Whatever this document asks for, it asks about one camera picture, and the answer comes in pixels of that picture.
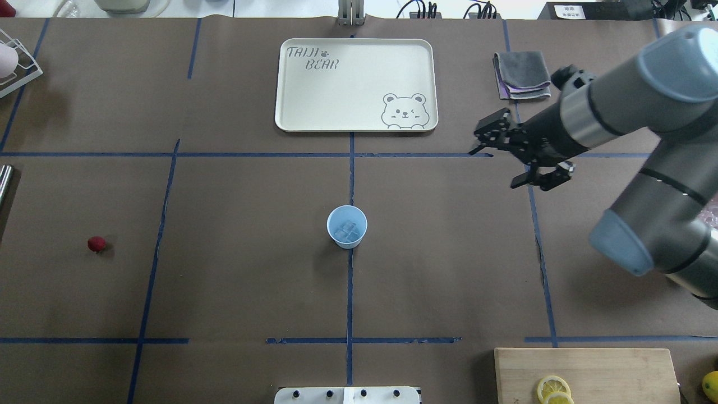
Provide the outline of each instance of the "plastic cup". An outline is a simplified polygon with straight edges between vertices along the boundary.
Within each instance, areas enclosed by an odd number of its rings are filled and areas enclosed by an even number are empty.
[[[356,206],[340,206],[327,218],[327,231],[330,237],[344,249],[359,245],[366,234],[366,226],[366,216]]]

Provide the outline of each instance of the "tray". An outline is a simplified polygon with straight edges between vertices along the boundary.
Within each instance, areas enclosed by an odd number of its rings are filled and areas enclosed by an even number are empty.
[[[439,121],[432,46],[416,39],[287,40],[274,121],[286,132],[429,131]]]

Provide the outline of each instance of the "wooden cutting board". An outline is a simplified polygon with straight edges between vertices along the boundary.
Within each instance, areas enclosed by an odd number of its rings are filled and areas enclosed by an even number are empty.
[[[576,404],[681,402],[667,349],[496,348],[499,404],[539,404],[548,375],[567,381]]]

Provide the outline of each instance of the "folded towel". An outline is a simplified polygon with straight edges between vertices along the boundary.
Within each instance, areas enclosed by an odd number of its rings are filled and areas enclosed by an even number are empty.
[[[543,53],[495,53],[493,63],[501,99],[543,98],[551,95],[551,77]]]

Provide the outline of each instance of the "metal rod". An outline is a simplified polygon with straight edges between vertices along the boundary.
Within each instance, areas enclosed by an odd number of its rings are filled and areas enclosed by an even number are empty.
[[[0,166],[0,208],[2,207],[5,194],[7,194],[8,188],[10,188],[10,179],[12,178],[13,168],[11,165]]]

